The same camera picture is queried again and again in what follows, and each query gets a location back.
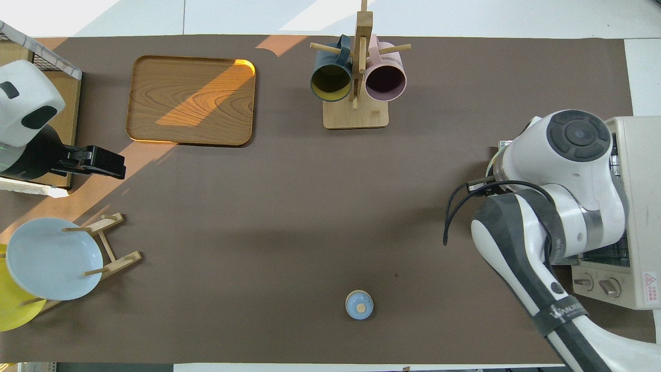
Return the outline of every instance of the warning triangle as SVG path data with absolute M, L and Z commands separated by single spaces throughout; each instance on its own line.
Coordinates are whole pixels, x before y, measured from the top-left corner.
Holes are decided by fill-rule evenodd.
M 653 277 L 649 274 L 645 274 L 645 287 L 649 287 L 650 284 L 652 284 L 655 281 L 656 281 L 655 277 Z

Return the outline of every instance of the pink mug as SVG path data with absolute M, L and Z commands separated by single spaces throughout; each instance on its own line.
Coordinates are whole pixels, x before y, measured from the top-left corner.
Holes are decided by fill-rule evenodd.
M 365 69 L 365 90 L 376 101 L 388 102 L 399 97 L 407 87 L 407 76 L 399 52 L 379 54 L 379 49 L 394 46 L 379 42 L 375 34 L 369 39 L 369 58 Z

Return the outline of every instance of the mug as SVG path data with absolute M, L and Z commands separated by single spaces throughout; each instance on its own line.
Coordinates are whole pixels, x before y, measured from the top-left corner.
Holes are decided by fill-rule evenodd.
M 336 44 L 327 44 L 341 49 L 339 54 L 324 50 L 317 51 L 315 68 L 310 79 L 312 92 L 326 102 L 335 102 L 345 98 L 351 91 L 352 60 L 351 39 L 342 35 Z
M 365 69 L 365 90 L 376 101 L 388 102 L 399 97 L 407 87 L 407 76 L 399 52 L 379 54 L 379 49 L 394 46 L 379 42 L 375 34 L 369 38 L 369 58 Z

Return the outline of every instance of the blue mug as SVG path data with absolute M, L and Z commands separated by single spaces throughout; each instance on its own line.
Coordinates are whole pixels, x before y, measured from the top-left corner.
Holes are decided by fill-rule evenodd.
M 351 39 L 342 35 L 336 44 L 327 44 L 340 49 L 339 54 L 317 51 L 315 68 L 310 79 L 310 88 L 317 97 L 326 102 L 335 102 L 345 98 L 351 91 L 352 59 Z

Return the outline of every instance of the warning label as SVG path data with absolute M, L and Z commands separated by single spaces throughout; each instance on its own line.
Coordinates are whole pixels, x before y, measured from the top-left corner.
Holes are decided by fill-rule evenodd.
M 648 304 L 657 304 L 659 302 L 658 281 L 656 278 L 656 272 L 642 273 L 642 281 L 645 283 L 645 302 Z

